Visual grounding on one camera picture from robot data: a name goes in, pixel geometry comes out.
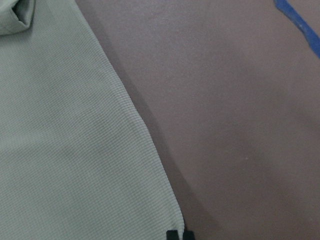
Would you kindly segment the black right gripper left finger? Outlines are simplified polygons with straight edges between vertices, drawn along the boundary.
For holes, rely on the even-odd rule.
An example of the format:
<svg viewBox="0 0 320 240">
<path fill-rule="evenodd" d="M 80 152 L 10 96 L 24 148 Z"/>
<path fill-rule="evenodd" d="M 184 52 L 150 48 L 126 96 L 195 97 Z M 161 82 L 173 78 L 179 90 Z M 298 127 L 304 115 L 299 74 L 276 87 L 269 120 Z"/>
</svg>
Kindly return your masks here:
<svg viewBox="0 0 320 240">
<path fill-rule="evenodd" d="M 180 240 L 179 232 L 177 230 L 168 230 L 166 232 L 166 240 Z"/>
</svg>

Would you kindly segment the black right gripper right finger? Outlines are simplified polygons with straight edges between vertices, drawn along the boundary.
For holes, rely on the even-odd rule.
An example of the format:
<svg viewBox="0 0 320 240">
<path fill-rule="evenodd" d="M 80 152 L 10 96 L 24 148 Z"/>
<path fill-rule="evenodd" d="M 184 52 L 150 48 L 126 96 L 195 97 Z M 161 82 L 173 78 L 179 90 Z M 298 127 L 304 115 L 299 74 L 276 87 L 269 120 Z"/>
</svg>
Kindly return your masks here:
<svg viewBox="0 0 320 240">
<path fill-rule="evenodd" d="M 191 230 L 185 230 L 182 235 L 183 240 L 195 240 L 195 234 Z"/>
</svg>

